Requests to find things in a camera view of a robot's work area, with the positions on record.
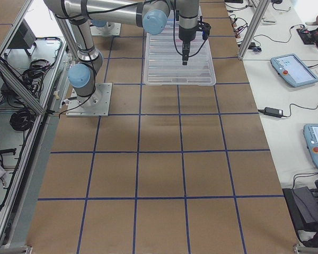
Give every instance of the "emergency stop button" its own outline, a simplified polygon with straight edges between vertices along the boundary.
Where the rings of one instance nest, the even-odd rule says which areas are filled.
[[[314,147],[312,150],[313,152],[318,153],[318,147]]]

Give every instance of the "power adapter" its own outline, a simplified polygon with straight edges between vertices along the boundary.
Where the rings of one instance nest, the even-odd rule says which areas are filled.
[[[284,116],[282,110],[273,107],[265,107],[263,110],[258,110],[258,112],[277,118],[282,118]]]

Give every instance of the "clear plastic tray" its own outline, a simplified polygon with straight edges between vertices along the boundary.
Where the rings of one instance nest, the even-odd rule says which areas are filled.
[[[179,39],[179,22],[175,23],[175,41],[178,50],[182,51]],[[191,42],[190,55],[197,52],[203,43],[202,33],[197,32]],[[171,12],[164,31],[158,35],[147,34],[144,63],[144,83],[146,85],[199,85],[216,84],[212,55],[208,40],[200,52],[189,58],[187,66],[182,65],[173,43],[173,12]]]

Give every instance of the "robotic arm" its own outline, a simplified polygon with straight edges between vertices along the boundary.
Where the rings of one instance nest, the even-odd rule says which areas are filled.
[[[78,48],[80,63],[69,70],[69,80],[79,103],[90,106],[100,95],[95,91],[95,77],[102,66],[102,55],[95,48],[88,20],[131,24],[150,34],[163,31],[171,9],[179,14],[179,38],[183,41],[182,60],[187,65],[190,42],[197,31],[203,39],[209,35],[209,24],[198,20],[199,0],[44,0],[59,19],[68,19]]]

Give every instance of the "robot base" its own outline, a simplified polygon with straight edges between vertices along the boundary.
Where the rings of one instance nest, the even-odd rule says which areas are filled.
[[[115,23],[114,27],[111,30],[101,31],[96,28],[96,26],[91,27],[92,37],[112,37],[120,36],[121,24]]]
[[[112,93],[112,83],[97,84],[96,88],[102,93],[102,97],[99,102],[97,102],[92,107],[78,107],[74,110],[66,112],[68,117],[89,117],[89,116],[108,116],[110,109],[111,93]],[[76,96],[76,92],[73,90],[72,97]],[[79,106],[77,100],[69,102],[68,109],[72,109]]]

